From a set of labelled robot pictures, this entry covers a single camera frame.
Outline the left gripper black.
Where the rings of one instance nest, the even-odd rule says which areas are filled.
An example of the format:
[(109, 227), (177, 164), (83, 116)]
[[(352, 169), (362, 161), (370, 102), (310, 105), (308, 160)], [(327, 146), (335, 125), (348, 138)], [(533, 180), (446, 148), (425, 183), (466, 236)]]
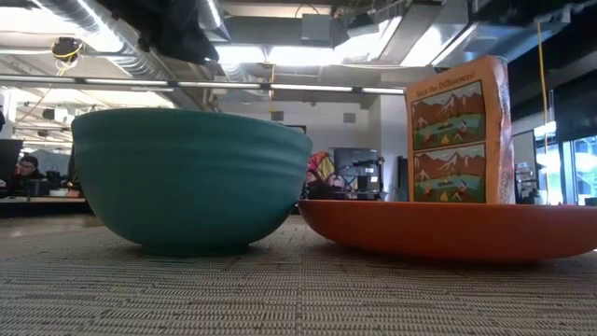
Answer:
[(219, 55), (199, 24), (195, 1), (98, 0), (116, 20), (124, 20), (137, 33), (137, 46), (179, 61), (206, 64)]

